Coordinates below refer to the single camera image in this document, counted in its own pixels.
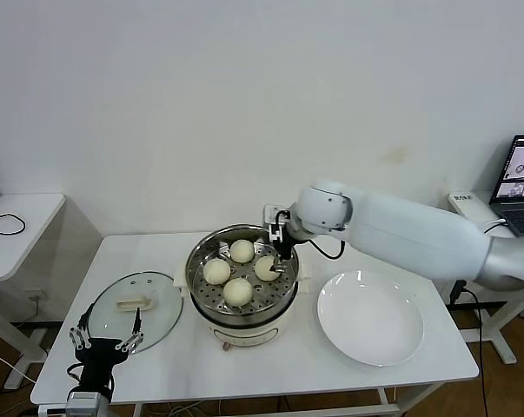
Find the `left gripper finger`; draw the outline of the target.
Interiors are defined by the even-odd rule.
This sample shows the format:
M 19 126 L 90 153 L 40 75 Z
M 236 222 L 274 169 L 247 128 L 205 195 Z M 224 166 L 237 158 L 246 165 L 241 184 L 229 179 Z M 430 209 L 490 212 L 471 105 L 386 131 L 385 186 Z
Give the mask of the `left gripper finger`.
M 93 307 L 94 303 L 91 303 L 80 316 L 76 326 L 70 329 L 69 337 L 76 351 L 91 347 L 89 320 Z
M 139 345 L 143 342 L 143 337 L 144 335 L 142 332 L 141 309 L 138 308 L 136 310 L 130 337 L 118 343 L 115 346 L 115 350 L 130 354 L 134 352 L 136 348 L 138 348 Z

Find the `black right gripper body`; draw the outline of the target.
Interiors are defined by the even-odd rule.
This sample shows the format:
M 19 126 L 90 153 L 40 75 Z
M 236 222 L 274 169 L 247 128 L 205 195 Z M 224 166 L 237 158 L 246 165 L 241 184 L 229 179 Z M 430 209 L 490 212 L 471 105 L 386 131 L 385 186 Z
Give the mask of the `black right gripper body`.
M 292 256 L 292 248 L 294 247 L 294 244 L 293 239 L 287 230 L 288 225 L 289 219 L 280 220 L 279 222 L 272 221 L 269 223 L 269 240 L 280 257 Z

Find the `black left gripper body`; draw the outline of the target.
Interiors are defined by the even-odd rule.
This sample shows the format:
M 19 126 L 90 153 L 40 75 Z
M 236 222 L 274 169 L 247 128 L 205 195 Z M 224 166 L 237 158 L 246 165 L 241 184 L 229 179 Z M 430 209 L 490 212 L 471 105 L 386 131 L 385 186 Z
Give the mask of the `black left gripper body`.
M 113 392 L 113 368 L 126 361 L 127 349 L 117 348 L 118 339 L 91 338 L 90 346 L 76 348 L 75 357 L 83 366 L 75 392 Z

